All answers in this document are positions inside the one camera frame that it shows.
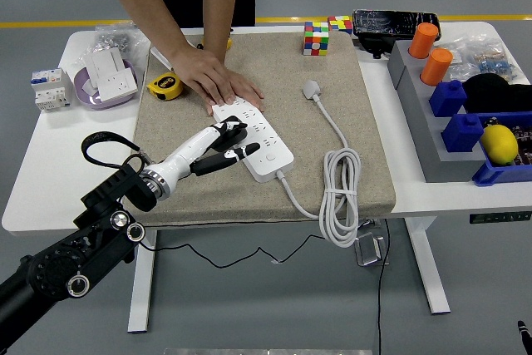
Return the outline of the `person's right hand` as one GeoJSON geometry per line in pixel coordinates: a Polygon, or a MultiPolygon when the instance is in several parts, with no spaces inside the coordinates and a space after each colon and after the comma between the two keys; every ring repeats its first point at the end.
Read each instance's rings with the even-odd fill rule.
{"type": "Polygon", "coordinates": [[[186,43],[167,58],[180,80],[207,106],[229,104],[234,99],[227,70],[211,52],[186,43]]]}

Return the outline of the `person's left hand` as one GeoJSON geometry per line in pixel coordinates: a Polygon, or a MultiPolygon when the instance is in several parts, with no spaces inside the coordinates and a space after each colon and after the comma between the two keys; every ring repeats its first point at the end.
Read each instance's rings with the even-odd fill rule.
{"type": "Polygon", "coordinates": [[[236,98],[242,98],[264,111],[264,94],[245,76],[225,68],[221,83],[214,82],[213,88],[204,90],[202,95],[209,115],[213,114],[213,106],[232,105],[236,98]]]}

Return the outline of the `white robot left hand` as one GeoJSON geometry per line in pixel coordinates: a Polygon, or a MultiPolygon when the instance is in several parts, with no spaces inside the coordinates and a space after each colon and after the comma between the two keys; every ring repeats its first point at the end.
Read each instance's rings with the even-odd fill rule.
{"type": "Polygon", "coordinates": [[[177,182],[189,175],[207,175],[230,167],[260,149],[260,144],[237,144],[247,136],[246,123],[230,116],[204,128],[189,138],[173,153],[140,173],[142,180],[162,201],[175,192],[177,182]]]}

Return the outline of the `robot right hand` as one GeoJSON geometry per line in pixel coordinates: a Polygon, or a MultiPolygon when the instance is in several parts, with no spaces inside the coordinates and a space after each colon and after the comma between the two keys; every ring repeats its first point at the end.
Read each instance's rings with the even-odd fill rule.
{"type": "Polygon", "coordinates": [[[520,333],[521,341],[523,343],[525,351],[526,351],[527,354],[531,354],[532,353],[531,332],[530,332],[530,330],[527,328],[526,324],[522,320],[519,320],[517,322],[517,326],[518,326],[518,331],[520,333]]]}

